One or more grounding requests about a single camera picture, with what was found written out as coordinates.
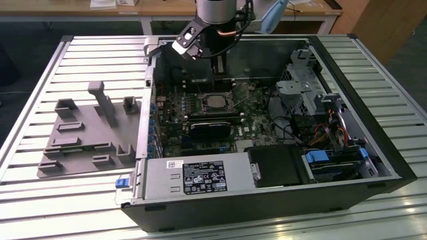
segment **blue object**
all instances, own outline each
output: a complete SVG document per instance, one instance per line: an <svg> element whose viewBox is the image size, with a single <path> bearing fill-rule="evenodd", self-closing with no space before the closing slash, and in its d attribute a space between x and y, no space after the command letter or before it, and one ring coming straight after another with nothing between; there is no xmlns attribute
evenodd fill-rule
<svg viewBox="0 0 427 240"><path fill-rule="evenodd" d="M309 164L313 162L329 161L327 151L324 151L324 150L316 150L316 151L308 152L305 154L305 159Z"/></svg>
<svg viewBox="0 0 427 240"><path fill-rule="evenodd" d="M150 111L153 112L156 110L156 104L150 103L149 108L150 108Z"/></svg>
<svg viewBox="0 0 427 240"><path fill-rule="evenodd" d="M260 34L271 34L275 30L281 16L283 12L285 11L287 5L289 0L279 0L276 1L269 9L267 10L264 16L260 19L260 30L257 33Z"/></svg>
<svg viewBox="0 0 427 240"><path fill-rule="evenodd" d="M129 187L129 178L118 178L114 181L114 188L116 189L125 189Z"/></svg>
<svg viewBox="0 0 427 240"><path fill-rule="evenodd" d="M369 156L367 150L363 147L359 149L359 153L361 154L363 159L367 160Z"/></svg>

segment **table leg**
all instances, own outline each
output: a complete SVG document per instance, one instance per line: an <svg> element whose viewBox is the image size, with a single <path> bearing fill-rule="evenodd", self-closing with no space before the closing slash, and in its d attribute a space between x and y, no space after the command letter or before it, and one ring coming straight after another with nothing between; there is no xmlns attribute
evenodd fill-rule
<svg viewBox="0 0 427 240"><path fill-rule="evenodd" d="M153 35L152 18L150 17L141 17L138 21L140 21L140 25L141 25L142 34L144 35Z"/></svg>
<svg viewBox="0 0 427 240"><path fill-rule="evenodd" d="M323 23L320 25L317 34L321 34L321 35L329 34L331 29L333 27L335 20L336 20L336 16L327 16L325 17L325 20L323 21Z"/></svg>
<svg viewBox="0 0 427 240"><path fill-rule="evenodd" d="M42 27L48 32L50 32L53 30L52 22L50 21L44 21L42 22Z"/></svg>

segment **warning label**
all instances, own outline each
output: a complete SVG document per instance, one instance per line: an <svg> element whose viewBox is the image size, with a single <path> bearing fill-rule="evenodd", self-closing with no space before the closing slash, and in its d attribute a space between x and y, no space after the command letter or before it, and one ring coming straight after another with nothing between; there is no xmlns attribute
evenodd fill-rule
<svg viewBox="0 0 427 240"><path fill-rule="evenodd" d="M223 161L187 163L181 170L187 195L227 191Z"/></svg>

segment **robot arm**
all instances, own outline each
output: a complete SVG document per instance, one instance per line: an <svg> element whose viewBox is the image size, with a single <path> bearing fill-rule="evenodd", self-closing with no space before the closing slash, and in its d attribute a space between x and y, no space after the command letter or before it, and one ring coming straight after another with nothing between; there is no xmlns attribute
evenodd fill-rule
<svg viewBox="0 0 427 240"><path fill-rule="evenodd" d="M212 67L225 64L225 52L236 45L251 25L253 32L269 34L279 24L288 0L196 0L195 20L176 37L173 49L184 58L212 59ZM201 46L208 48L205 54Z"/></svg>

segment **blue connector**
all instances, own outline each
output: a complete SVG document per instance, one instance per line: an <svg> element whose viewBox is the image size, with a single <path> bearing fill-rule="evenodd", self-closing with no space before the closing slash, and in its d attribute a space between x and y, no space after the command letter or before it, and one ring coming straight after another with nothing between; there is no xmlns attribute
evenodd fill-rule
<svg viewBox="0 0 427 240"><path fill-rule="evenodd" d="M363 159L367 160L369 156L367 150L363 147L359 149L359 153L361 154Z"/></svg>
<svg viewBox="0 0 427 240"><path fill-rule="evenodd" d="M327 151L324 150L316 150L311 151L305 154L307 163L315 163L315 162L324 162L329 161L329 157L327 154Z"/></svg>
<svg viewBox="0 0 427 240"><path fill-rule="evenodd" d="M129 178L118 178L114 181L114 188L116 189L125 189L129 187Z"/></svg>

